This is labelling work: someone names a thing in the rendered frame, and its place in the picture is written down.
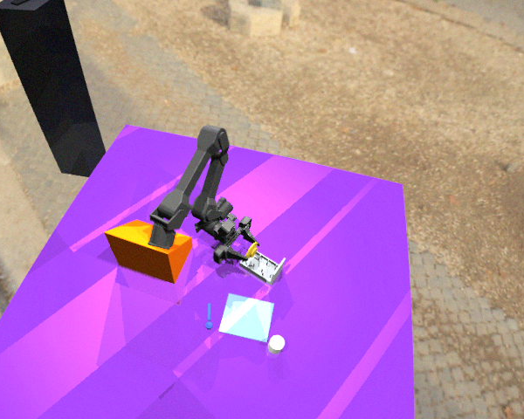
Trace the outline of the white cylinder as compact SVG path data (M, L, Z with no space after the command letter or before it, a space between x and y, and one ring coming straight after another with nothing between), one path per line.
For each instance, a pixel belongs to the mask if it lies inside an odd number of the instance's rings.
M285 342L283 338L279 335L274 335L268 343L268 350L273 354L277 354L282 350L284 345Z

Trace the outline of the white dish rack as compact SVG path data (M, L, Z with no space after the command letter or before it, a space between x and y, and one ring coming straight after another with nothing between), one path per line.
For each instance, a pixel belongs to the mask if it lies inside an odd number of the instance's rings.
M284 258L280 264L277 264L257 251L248 261L240 261L239 266L272 285L282 271L285 261Z

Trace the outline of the yellow round plate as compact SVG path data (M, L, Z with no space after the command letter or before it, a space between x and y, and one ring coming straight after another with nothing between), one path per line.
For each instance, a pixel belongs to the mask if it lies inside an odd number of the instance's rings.
M253 256L256 254L257 250L258 250L257 243L252 244L252 246L247 251L245 257L248 258L248 259L249 258L253 258Z

